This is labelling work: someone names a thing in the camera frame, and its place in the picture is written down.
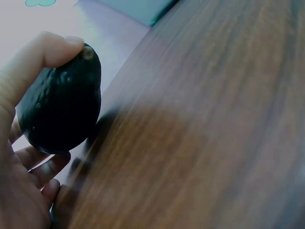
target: table surface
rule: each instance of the table surface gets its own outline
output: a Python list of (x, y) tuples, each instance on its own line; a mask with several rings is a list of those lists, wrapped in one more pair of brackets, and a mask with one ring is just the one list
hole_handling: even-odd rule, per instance
[(57, 229), (305, 227), (305, 3), (182, 1), (103, 95)]

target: avocado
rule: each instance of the avocado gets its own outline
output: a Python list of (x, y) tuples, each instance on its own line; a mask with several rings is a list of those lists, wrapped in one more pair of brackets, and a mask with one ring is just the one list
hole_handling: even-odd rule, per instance
[(16, 107), (22, 133), (47, 154), (67, 152), (94, 129), (101, 109), (101, 63), (83, 50), (58, 68), (43, 68)]

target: teal object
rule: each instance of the teal object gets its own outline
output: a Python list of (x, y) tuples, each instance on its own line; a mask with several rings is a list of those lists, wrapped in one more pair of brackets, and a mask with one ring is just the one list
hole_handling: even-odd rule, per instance
[(27, 6), (51, 6), (56, 2), (56, 0), (26, 0), (25, 4)]
[(147, 26), (153, 26), (178, 0), (100, 0)]

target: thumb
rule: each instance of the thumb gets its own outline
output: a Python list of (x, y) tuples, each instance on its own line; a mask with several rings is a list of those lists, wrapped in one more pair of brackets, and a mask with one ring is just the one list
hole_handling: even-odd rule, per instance
[(83, 48), (83, 39), (41, 32), (0, 69), (0, 114), (14, 116), (15, 106), (43, 67), (59, 67)]

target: fingernail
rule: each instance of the fingernail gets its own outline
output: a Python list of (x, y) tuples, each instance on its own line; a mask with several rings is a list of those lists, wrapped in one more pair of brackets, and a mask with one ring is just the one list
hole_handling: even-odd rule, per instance
[(59, 182), (56, 179), (52, 179), (49, 182), (50, 188), (55, 189), (59, 186)]
[(80, 44), (84, 42), (84, 39), (75, 36), (67, 36), (66, 41), (70, 44)]

